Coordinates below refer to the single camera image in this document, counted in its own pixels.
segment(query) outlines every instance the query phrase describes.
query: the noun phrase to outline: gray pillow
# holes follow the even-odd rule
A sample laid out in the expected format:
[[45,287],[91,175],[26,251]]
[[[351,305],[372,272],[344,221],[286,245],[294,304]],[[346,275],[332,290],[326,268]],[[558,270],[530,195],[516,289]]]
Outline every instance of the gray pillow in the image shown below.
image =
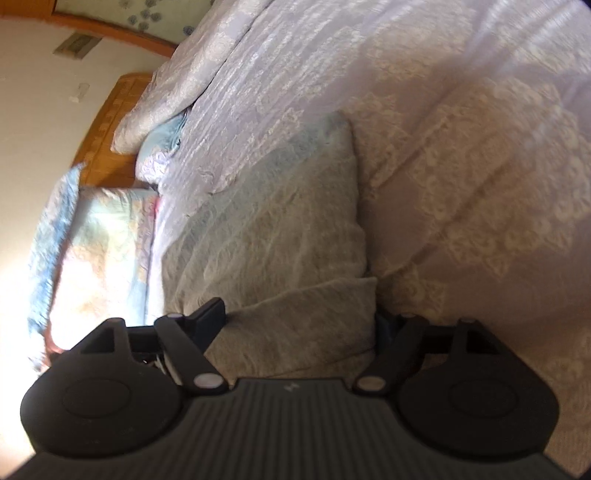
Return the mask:
[[354,378],[373,358],[374,278],[357,224],[357,162],[333,113],[213,195],[164,256],[168,312],[221,297],[206,352],[237,377]]

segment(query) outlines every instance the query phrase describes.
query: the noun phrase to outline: black plastic mount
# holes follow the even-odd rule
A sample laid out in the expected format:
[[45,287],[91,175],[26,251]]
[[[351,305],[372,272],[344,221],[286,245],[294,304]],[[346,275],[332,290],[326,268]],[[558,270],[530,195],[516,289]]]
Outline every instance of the black plastic mount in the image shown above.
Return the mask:
[[[21,419],[35,449],[70,458],[133,452],[183,422],[194,399],[226,398],[228,383],[203,355],[225,324],[221,299],[154,327],[106,320],[26,393]],[[543,451],[557,400],[479,322],[432,326],[378,309],[376,335],[377,356],[347,395],[385,400],[413,436],[454,458],[505,462]],[[421,369],[432,353],[447,358]]]

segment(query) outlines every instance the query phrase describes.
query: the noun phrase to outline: white lace bedspread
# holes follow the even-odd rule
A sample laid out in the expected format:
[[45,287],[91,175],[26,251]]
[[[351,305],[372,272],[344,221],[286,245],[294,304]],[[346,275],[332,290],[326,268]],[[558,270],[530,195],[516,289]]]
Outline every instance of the white lace bedspread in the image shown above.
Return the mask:
[[274,0],[188,118],[162,185],[154,263],[203,195],[343,109],[379,301],[434,322],[484,321],[556,392],[548,454],[581,473],[591,460],[590,25],[580,0]]

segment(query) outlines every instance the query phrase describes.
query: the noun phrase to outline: wooden bed frame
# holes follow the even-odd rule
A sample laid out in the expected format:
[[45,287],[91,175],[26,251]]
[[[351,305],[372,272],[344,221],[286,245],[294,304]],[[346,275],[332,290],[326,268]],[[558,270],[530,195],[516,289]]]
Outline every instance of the wooden bed frame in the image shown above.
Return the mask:
[[115,128],[138,102],[151,79],[151,73],[128,73],[117,80],[74,157],[73,165],[86,164],[80,175],[80,185],[105,188],[134,185],[136,155],[112,152],[111,142]]

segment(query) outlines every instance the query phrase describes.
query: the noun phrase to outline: white wall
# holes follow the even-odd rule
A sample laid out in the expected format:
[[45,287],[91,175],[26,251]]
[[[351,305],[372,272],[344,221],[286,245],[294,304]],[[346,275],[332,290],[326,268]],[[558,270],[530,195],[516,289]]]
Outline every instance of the white wall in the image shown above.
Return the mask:
[[[110,39],[83,60],[53,55],[71,33],[0,19],[0,477],[31,452],[18,408],[32,381],[22,361],[25,279],[39,214],[117,78],[165,61]],[[69,96],[80,83],[90,89],[73,103]]]

